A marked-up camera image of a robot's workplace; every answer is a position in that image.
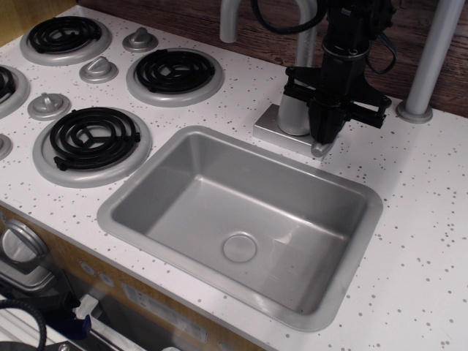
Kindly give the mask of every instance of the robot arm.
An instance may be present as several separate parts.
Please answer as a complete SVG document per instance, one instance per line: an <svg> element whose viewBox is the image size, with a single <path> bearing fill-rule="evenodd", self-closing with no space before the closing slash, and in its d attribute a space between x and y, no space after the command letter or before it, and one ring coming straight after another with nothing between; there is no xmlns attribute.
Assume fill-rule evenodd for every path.
<svg viewBox="0 0 468 351"><path fill-rule="evenodd" d="M287 69L284 94L307 103L311 136L317 142L332 143L351 119L383 125L391 101L367 83L364 70L371 41L391 26L394 13L390 0L329 0L322 67Z"/></svg>

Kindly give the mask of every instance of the gray pole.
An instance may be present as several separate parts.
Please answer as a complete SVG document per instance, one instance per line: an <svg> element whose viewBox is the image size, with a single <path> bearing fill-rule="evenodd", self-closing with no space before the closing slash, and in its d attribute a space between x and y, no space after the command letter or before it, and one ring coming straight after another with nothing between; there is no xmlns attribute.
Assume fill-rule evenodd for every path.
<svg viewBox="0 0 468 351"><path fill-rule="evenodd" d="M464 0L439 0L408 99L401 102L396 109L405 121L421 124L432 118L429 100L450 47L464 2Z"/></svg>

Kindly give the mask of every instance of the faucet base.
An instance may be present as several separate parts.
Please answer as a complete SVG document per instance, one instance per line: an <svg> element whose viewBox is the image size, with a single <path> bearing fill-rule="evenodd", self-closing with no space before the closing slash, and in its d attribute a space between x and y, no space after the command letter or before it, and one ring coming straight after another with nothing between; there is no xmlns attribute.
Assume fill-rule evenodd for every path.
<svg viewBox="0 0 468 351"><path fill-rule="evenodd" d="M310 135L289 135L278 127L278 105L270 107L254 124L254 137L272 143L300 155L322 159L334 143L320 144Z"/></svg>

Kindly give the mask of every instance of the sink rim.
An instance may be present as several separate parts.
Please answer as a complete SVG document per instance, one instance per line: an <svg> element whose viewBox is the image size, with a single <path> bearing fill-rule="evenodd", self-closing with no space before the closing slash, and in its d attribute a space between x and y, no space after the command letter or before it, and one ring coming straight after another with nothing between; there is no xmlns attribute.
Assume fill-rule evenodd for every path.
<svg viewBox="0 0 468 351"><path fill-rule="evenodd" d="M194 134L209 137L222 143L227 143L232 147L241 149L242 151L249 152L272 162L279 163L285 167L306 173L322 181L327 181L337 186L344 187L349 191L352 190L360 196L365 197L367 208L363 211L363 217L359 221L358 227L356 228L354 235L351 237L348 247L344 251L338 267L333 274L333 278L326 288L322 301L317 309L311 314L299 314L294 312L280 303L243 286L241 283L238 283L221 273L216 275L216 283L218 284L215 284L206 278L207 276L213 275L212 268L209 268L190 257L175 252L175 250L170 247L148 238L142 233L132 230L131 228L112 219L113 210L129 193L131 193L134 186L138 185L154 168L158 167L166 157L170 156L171 152L175 150L187 137ZM272 317L291 328L300 331L318 331L332 323L336 316L339 307L344 300L346 291L358 269L359 264L361 263L370 239L374 234L375 227L377 226L382 211L383 204L380 196L368 186L327 173L323 170L319 170L310 165L305 165L285 156L275 154L258 146L235 139L234 137L216 132L208 127L190 126L178 130L174 136L172 136L150 159L148 159L143 166L131 175L119 189L106 199L97 212L97 222L99 226L110 235L120 238L128 244L148 252L160 260L181 269L182 271L192 275L194 278L204 281L211 287L221 290L223 293L236 298L242 303L250 305L259 312L267 314L269 317ZM135 244L142 240L144 240L145 243L143 246ZM174 262L174 259L171 258L174 256L174 252L176 253L178 262Z"/></svg>

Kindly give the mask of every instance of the black wire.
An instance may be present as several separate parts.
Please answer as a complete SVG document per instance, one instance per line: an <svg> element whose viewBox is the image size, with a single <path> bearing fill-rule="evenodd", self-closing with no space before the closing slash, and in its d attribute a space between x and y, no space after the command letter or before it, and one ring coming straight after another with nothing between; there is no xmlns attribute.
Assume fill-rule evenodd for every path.
<svg viewBox="0 0 468 351"><path fill-rule="evenodd" d="M31 304L21 300L1 300L0 309L22 309L23 311L28 312L36 320L37 326L39 327L39 346L36 350L44 351L47 331L45 329L44 317L41 315L39 310Z"/></svg>
<svg viewBox="0 0 468 351"><path fill-rule="evenodd" d="M366 55L366 63L369 66L369 68L372 70L373 73L376 73L378 75L384 75L385 73L389 73L393 69L393 66L395 66L395 64L396 64L396 48L395 48L395 45L393 45L393 43L391 42L391 40L387 37L387 35L385 33L383 33L383 32L380 33L378 35L378 38L383 43L383 45L385 45L385 47L392 53L392 55L393 55L392 62L385 69L376 69L372 65L371 60L369 58L369 53L370 53L370 50L369 50L369 52Z"/></svg>
<svg viewBox="0 0 468 351"><path fill-rule="evenodd" d="M250 4L252 6L252 11L254 12L255 17L260 22L260 24L265 27L267 30L272 31L276 34L297 34L301 33L302 31L307 31L310 28L315 27L317 24L322 22L323 18L327 13L328 2L327 0L318 0L317 1L317 13L315 17L311 20L302 23L298 26L293 27L275 27L269 24L260 13L260 8L258 7L258 0L250 0Z"/></svg>

